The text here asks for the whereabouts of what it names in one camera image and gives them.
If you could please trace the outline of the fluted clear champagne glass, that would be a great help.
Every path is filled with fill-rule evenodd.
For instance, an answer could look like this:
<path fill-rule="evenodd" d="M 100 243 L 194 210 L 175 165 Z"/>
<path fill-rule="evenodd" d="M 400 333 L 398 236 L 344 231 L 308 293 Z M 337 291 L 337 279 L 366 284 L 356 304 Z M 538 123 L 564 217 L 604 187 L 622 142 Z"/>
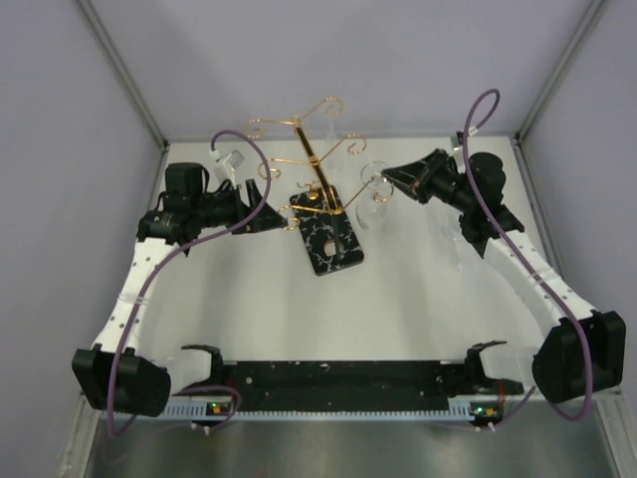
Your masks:
<path fill-rule="evenodd" d="M 454 244 L 457 259 L 458 259 L 458 268 L 462 272 L 467 272 L 471 267 L 471 250 L 467 242 L 463 244 Z"/>

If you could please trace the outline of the round clear wine glass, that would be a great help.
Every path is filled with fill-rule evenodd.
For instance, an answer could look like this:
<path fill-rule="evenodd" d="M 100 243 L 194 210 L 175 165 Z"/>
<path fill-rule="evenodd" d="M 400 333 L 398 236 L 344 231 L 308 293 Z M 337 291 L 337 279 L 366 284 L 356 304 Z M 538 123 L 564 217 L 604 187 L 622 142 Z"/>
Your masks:
<path fill-rule="evenodd" d="M 463 244 L 466 242 L 459 215 L 451 214 L 446 217 L 442 226 L 442 233 L 447 240 L 454 244 Z"/>

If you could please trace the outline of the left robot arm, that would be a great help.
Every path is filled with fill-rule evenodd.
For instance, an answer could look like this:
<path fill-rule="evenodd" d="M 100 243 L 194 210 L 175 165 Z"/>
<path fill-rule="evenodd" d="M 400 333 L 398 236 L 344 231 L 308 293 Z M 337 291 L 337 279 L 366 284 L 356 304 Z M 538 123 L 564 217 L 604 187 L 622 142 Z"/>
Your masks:
<path fill-rule="evenodd" d="M 224 179 L 208 188 L 200 163 L 177 162 L 164 171 L 164 188 L 139 220 L 133 259 L 106 324 L 93 344 L 78 349 L 72 371 L 97 410 L 158 416 L 171 394 L 188 383 L 204 394 L 225 385 L 224 368 L 205 360 L 191 375 L 172 358 L 151 358 L 146 348 L 177 270 L 193 247 L 227 234 L 281 229 L 286 220 L 268 199 L 272 186 Z"/>

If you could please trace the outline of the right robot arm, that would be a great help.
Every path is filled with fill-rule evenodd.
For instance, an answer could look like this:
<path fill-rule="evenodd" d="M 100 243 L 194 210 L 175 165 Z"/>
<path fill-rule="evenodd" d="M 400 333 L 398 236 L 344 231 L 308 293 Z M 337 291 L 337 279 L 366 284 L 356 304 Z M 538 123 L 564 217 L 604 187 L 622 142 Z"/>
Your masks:
<path fill-rule="evenodd" d="M 467 387 L 485 394 L 501 379 L 536 386 L 551 403 L 563 403 L 619 385 L 623 378 L 626 325 L 579 297 L 535 249 L 523 223 L 504 203 L 507 176 L 489 152 L 469 158 L 460 171 L 443 149 L 382 170 L 397 190 L 420 204 L 436 198 L 459 211 L 465 241 L 509 284 L 534 318 L 541 338 L 533 346 L 507 341 L 468 351 Z"/>

